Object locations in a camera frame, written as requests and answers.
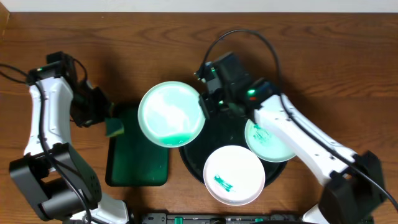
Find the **green and yellow sponge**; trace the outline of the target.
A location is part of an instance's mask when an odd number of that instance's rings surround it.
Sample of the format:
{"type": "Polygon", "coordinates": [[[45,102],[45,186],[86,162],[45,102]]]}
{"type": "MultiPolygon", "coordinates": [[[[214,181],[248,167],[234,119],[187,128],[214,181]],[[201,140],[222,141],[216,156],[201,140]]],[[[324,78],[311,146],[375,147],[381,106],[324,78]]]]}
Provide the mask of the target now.
{"type": "Polygon", "coordinates": [[[112,138],[124,133],[124,125],[119,118],[105,118],[106,137],[112,138]]]}

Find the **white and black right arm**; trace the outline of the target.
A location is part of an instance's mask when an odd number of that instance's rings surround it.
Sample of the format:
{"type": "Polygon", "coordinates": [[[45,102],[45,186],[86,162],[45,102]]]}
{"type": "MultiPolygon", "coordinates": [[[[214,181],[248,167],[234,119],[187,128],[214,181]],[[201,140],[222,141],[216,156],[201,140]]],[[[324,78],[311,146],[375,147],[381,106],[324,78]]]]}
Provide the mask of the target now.
{"type": "Polygon", "coordinates": [[[335,142],[272,90],[249,88],[238,93],[205,93],[200,105],[207,115],[228,111],[247,115],[269,130],[313,172],[323,186],[320,201],[302,216],[305,223],[359,223],[388,198],[379,158],[358,154],[335,142]]]}

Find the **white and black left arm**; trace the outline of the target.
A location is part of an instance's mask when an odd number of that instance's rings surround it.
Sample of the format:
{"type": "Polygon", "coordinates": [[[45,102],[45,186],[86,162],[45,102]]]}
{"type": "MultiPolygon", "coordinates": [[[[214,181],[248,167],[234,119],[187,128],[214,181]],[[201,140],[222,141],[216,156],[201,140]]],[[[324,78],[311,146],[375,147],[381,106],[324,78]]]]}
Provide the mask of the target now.
{"type": "Polygon", "coordinates": [[[73,90],[62,76],[27,77],[32,122],[22,158],[9,164],[11,179],[43,221],[129,223],[127,205],[104,193],[90,165],[72,146],[73,90]]]}

